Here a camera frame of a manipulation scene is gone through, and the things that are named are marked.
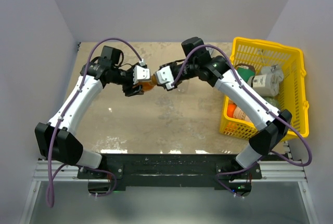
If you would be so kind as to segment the orange juice bottle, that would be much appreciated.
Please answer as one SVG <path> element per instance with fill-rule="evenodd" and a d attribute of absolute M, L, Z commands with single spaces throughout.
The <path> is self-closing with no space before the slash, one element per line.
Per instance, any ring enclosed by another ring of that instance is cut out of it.
<path fill-rule="evenodd" d="M 148 92 L 148 91 L 151 91 L 156 85 L 157 83 L 153 83 L 151 81 L 151 77 L 150 77 L 150 81 L 146 81 L 146 82 L 141 82 L 140 83 L 141 86 L 142 86 L 142 91 L 145 93 L 145 92 Z"/>

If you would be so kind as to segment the brown bottle cap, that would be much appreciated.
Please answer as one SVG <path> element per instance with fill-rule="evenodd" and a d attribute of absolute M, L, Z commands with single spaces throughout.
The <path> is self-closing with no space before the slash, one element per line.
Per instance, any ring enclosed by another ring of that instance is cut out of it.
<path fill-rule="evenodd" d="M 151 81 L 153 83 L 157 83 L 157 79 L 156 79 L 156 76 L 153 74 L 152 77 L 151 77 Z"/>

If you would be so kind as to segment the clear glass bottle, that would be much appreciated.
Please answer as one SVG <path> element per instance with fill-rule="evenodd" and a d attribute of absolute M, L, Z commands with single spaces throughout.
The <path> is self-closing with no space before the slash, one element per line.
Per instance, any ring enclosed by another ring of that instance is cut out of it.
<path fill-rule="evenodd" d="M 190 80 L 181 81 L 177 86 L 177 91 L 179 93 L 186 93 L 188 91 Z"/>

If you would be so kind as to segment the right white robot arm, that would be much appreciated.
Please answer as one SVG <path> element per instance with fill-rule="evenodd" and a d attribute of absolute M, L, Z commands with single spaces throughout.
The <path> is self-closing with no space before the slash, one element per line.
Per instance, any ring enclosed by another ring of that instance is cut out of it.
<path fill-rule="evenodd" d="M 227 95 L 249 117 L 257 129 L 248 145 L 224 170 L 242 179 L 250 173 L 250 166 L 266 156 L 287 134 L 292 114 L 279 110 L 241 78 L 224 52 L 211 57 L 208 45 L 198 37 L 185 40 L 184 61 L 164 64 L 155 72 L 157 84 L 170 91 L 184 80 L 199 78 Z"/>

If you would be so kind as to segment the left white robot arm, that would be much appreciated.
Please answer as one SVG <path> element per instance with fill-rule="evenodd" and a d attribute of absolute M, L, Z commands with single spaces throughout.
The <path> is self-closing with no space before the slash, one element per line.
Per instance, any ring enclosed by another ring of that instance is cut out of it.
<path fill-rule="evenodd" d="M 94 98 L 107 84 L 122 86 L 125 96 L 143 93 L 141 82 L 150 78 L 150 70 L 142 58 L 128 70 L 121 65 L 124 53 L 104 46 L 101 55 L 90 58 L 82 67 L 78 81 L 62 107 L 47 123 L 38 123 L 35 136 L 42 156 L 71 166 L 89 167 L 95 178 L 103 178 L 108 166 L 102 155 L 86 150 L 75 137 L 77 128 Z"/>

